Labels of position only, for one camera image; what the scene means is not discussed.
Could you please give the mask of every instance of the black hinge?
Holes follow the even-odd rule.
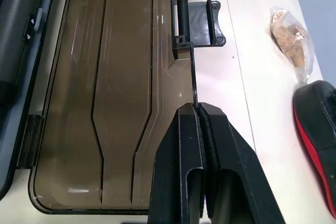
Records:
[[[28,169],[36,165],[43,122],[44,119],[40,115],[28,115],[25,134],[16,165],[18,169]]]

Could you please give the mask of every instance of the food in plastic bag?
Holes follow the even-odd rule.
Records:
[[[273,11],[271,32],[283,54],[297,69],[301,80],[306,83],[313,70],[315,51],[309,33],[291,12],[281,8]]]

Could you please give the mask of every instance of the white desk surface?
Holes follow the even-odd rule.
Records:
[[[60,4],[55,4],[56,11],[49,26],[57,28],[59,25],[64,1],[56,1]],[[291,97],[298,85],[296,76],[290,63],[274,45],[269,31],[272,6],[290,10],[305,24],[298,0],[218,1],[222,4],[219,24],[227,43],[222,48],[195,49],[199,101],[220,107],[256,150],[287,224],[335,224],[295,132]],[[51,68],[55,39],[57,32],[47,32],[47,46],[41,60],[43,68],[39,69],[42,76]],[[318,79],[322,76],[315,61],[310,81]],[[41,81],[39,89],[44,88],[45,81]],[[31,110],[38,112],[41,104],[38,99],[34,103]],[[0,201],[0,223],[146,222],[146,216],[42,214],[28,198],[28,178],[29,170],[16,172],[10,191]]]

